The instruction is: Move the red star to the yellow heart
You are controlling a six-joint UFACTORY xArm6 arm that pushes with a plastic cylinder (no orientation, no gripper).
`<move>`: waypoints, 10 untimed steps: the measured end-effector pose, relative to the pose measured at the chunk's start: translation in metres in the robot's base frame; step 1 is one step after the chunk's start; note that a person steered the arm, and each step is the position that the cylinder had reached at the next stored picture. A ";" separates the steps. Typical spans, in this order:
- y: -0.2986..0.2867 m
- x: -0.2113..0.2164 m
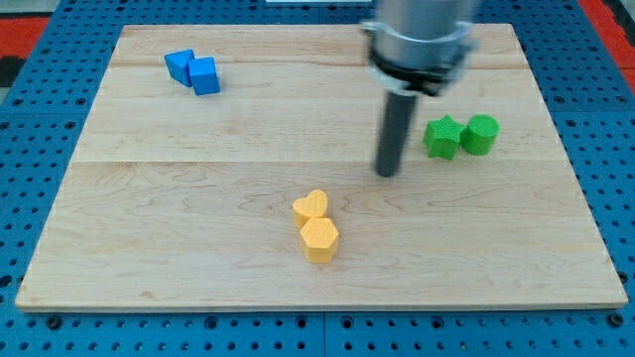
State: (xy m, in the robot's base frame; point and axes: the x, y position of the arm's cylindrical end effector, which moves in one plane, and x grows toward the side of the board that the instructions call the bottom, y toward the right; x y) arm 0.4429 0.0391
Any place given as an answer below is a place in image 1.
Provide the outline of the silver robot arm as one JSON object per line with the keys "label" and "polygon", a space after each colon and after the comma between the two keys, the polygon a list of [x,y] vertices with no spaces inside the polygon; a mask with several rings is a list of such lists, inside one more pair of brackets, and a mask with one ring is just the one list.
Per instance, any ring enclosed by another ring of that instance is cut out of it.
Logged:
{"label": "silver robot arm", "polygon": [[439,95],[457,81],[476,47],[476,0],[384,0],[361,23],[368,66],[392,94]]}

